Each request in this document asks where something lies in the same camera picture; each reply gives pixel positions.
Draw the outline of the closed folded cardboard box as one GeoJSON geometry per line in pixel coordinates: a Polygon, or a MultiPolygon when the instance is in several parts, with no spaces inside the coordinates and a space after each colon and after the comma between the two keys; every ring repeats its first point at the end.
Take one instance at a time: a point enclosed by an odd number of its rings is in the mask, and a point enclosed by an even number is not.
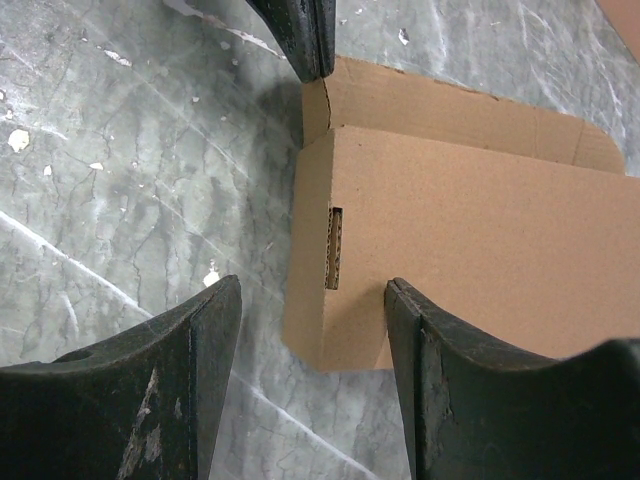
{"type": "Polygon", "coordinates": [[[599,7],[636,60],[639,60],[640,0],[598,0],[599,7]]]}

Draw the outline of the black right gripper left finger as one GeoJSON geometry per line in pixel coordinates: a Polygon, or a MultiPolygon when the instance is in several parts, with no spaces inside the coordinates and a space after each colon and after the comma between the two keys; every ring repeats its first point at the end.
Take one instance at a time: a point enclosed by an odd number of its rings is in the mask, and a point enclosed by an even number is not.
{"type": "Polygon", "coordinates": [[[53,362],[1,371],[5,479],[206,479],[242,317],[228,275],[53,362]]]}

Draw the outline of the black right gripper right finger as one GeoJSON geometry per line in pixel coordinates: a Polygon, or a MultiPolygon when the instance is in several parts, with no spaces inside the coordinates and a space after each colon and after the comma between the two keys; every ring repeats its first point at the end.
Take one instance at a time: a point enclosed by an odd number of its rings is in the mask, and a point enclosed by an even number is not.
{"type": "Polygon", "coordinates": [[[396,278],[384,293],[415,479],[635,479],[639,342],[565,360],[472,326],[396,278]]]}

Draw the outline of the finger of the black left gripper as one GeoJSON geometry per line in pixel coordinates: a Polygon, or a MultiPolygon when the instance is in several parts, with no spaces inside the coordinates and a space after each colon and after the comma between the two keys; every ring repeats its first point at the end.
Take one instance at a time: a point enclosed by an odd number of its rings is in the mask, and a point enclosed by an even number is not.
{"type": "Polygon", "coordinates": [[[328,77],[335,64],[335,0],[254,0],[264,21],[303,83],[328,77]]]}

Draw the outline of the cardboard box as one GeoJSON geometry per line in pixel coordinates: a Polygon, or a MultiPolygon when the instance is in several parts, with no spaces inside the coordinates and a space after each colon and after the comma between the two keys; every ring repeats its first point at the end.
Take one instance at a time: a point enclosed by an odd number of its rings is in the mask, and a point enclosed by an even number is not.
{"type": "Polygon", "coordinates": [[[392,365],[408,281],[522,349],[639,333],[639,182],[571,115],[349,57],[302,88],[282,339],[321,372],[392,365]]]}
{"type": "Polygon", "coordinates": [[[640,0],[598,0],[599,7],[636,60],[639,60],[640,0]]]}

